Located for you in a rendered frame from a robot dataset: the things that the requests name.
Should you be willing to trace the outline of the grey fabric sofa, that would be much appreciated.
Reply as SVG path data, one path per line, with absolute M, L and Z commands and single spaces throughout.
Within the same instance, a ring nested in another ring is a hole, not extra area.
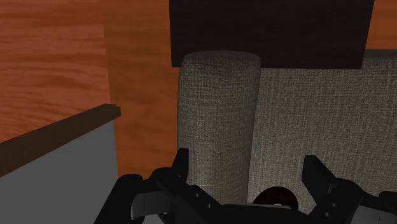
M 314 200 L 306 155 L 378 195 L 397 192 L 397 50 L 367 50 L 360 69 L 274 69 L 256 55 L 197 52 L 178 74 L 177 146 L 188 182 L 222 204 L 283 186 Z

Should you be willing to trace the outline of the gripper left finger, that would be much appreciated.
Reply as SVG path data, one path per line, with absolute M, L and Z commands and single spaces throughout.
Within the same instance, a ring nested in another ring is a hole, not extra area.
M 197 185 L 189 185 L 189 149 L 180 148 L 171 167 L 155 169 L 148 179 L 119 177 L 94 224 L 144 224 L 156 215 L 160 224 L 221 224 L 221 204 Z

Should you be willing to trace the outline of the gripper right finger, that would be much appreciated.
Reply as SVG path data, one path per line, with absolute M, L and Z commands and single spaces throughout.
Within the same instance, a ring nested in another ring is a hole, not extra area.
M 314 155 L 304 157 L 302 183 L 316 203 L 309 224 L 397 224 L 397 192 L 373 196 L 335 177 Z

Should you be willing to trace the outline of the dark brown round object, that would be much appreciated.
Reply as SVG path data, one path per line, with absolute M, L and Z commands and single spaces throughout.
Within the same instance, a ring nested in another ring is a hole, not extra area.
M 254 204 L 282 205 L 298 210 L 295 194 L 282 186 L 273 186 L 262 191 L 253 201 Z

